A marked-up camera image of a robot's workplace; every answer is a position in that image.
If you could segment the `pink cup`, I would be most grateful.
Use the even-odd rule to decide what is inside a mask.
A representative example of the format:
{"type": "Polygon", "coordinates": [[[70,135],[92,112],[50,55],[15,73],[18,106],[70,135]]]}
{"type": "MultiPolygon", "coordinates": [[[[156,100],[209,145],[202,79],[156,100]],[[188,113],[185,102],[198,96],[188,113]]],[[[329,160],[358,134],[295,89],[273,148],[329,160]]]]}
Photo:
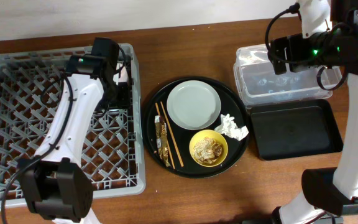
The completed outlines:
{"type": "Polygon", "coordinates": [[[116,76],[116,83],[128,83],[129,76],[127,74],[127,71],[125,69],[122,69],[116,76]]]}

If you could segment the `wooden chopstick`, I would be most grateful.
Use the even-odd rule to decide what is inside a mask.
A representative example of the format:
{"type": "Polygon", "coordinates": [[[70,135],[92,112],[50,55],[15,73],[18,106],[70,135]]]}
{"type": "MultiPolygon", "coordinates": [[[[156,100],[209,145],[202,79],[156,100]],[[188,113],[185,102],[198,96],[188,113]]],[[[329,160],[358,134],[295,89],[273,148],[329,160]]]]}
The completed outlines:
{"type": "Polygon", "coordinates": [[[182,160],[182,158],[181,158],[181,154],[180,154],[180,152],[179,152],[179,150],[178,150],[177,142],[176,142],[175,136],[174,136],[174,134],[173,134],[173,131],[172,131],[172,128],[171,128],[171,125],[170,125],[170,122],[169,122],[169,119],[168,119],[168,116],[167,116],[167,112],[165,111],[165,107],[164,107],[162,101],[160,101],[160,105],[161,105],[161,107],[162,107],[164,117],[165,117],[165,119],[166,119],[166,121],[167,121],[168,130],[169,130],[169,132],[170,132],[171,139],[172,139],[172,142],[173,142],[173,145],[174,145],[174,148],[175,148],[175,151],[176,151],[178,160],[179,160],[179,162],[180,162],[181,167],[184,167],[184,163],[183,163],[183,160],[182,160]]]}
{"type": "Polygon", "coordinates": [[[157,115],[155,116],[155,133],[156,133],[156,144],[159,158],[166,167],[175,168],[172,153],[167,139],[167,124],[165,118],[161,116],[158,104],[155,103],[157,115]]]}

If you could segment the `gold snack wrapper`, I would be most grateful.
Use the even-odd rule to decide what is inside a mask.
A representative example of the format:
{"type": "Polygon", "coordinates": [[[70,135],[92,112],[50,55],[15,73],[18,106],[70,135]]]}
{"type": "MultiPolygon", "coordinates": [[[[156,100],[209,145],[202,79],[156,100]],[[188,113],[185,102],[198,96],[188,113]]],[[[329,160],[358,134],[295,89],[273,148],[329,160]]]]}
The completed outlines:
{"type": "Polygon", "coordinates": [[[155,134],[156,134],[156,144],[158,149],[158,154],[162,162],[166,167],[170,167],[169,163],[169,152],[168,152],[168,140],[167,140],[167,126],[165,120],[156,115],[154,118],[155,123],[155,134]]]}

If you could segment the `white tissue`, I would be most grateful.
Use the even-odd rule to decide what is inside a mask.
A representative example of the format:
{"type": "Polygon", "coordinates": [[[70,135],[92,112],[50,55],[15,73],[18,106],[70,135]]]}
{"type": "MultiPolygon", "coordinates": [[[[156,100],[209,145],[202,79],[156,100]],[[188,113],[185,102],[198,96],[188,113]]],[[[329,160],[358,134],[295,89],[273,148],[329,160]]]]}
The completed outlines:
{"type": "Polygon", "coordinates": [[[230,116],[230,114],[221,114],[220,118],[221,124],[214,129],[219,134],[224,134],[227,137],[236,139],[238,141],[241,141],[248,136],[249,130],[247,126],[239,128],[234,122],[234,117],[230,116]]]}

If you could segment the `food scraps pile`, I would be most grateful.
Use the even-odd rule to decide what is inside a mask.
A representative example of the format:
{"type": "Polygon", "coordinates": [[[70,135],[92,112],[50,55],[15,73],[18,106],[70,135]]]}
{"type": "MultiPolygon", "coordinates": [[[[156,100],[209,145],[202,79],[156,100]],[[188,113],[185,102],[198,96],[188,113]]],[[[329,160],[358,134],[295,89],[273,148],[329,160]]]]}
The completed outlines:
{"type": "Polygon", "coordinates": [[[201,164],[215,163],[223,153],[223,145],[217,140],[205,137],[199,140],[193,148],[193,157],[201,164]]]}

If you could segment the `yellow bowl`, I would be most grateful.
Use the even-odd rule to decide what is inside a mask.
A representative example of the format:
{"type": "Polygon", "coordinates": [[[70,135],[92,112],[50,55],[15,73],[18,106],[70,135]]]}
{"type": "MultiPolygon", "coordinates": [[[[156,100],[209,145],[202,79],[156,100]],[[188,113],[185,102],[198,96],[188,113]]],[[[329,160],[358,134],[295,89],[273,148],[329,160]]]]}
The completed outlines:
{"type": "Polygon", "coordinates": [[[190,151],[190,156],[192,157],[192,159],[199,165],[204,166],[204,167],[216,167],[218,165],[221,165],[223,163],[223,161],[226,159],[227,155],[228,155],[228,145],[227,142],[225,140],[225,138],[219,134],[216,131],[213,130],[202,130],[197,132],[191,139],[190,141],[190,145],[189,145],[189,151],[190,151]],[[221,155],[221,157],[213,164],[207,165],[207,164],[201,164],[199,162],[197,162],[195,160],[195,158],[193,157],[193,148],[194,145],[201,139],[205,138],[205,137],[209,137],[209,138],[213,138],[215,140],[217,140],[217,142],[220,142],[223,145],[223,153],[221,155]]]}

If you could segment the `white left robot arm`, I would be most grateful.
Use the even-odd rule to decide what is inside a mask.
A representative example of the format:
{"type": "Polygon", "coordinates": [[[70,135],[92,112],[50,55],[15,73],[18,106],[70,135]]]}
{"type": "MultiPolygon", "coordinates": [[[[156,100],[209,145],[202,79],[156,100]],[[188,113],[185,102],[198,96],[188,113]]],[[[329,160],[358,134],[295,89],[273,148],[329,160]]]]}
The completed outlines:
{"type": "Polygon", "coordinates": [[[81,170],[86,133],[95,111],[131,105],[127,57],[118,43],[97,37],[91,52],[72,55],[49,131],[32,159],[21,159],[19,181],[30,212],[54,223],[98,223],[93,185],[81,170]]]}

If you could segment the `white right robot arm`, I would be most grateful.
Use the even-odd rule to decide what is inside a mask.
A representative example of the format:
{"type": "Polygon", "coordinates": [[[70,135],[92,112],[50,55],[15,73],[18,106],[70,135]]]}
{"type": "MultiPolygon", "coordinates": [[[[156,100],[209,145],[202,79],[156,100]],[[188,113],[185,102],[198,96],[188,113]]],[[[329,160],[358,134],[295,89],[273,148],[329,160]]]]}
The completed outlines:
{"type": "Polygon", "coordinates": [[[290,203],[276,208],[270,223],[334,223],[358,215],[358,1],[297,0],[288,8],[301,20],[301,34],[265,40],[274,72],[319,72],[344,67],[341,84],[349,88],[349,114],[337,167],[307,169],[302,190],[290,203]]]}

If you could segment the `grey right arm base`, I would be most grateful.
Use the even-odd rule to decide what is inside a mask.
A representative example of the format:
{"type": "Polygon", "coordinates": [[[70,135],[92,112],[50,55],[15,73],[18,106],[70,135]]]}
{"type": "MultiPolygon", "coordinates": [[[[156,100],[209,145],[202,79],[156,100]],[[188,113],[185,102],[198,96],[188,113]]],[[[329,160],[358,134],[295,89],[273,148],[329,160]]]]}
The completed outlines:
{"type": "Polygon", "coordinates": [[[320,217],[318,220],[315,220],[311,224],[344,224],[343,217],[334,217],[335,222],[333,222],[333,219],[329,215],[324,215],[320,217]]]}

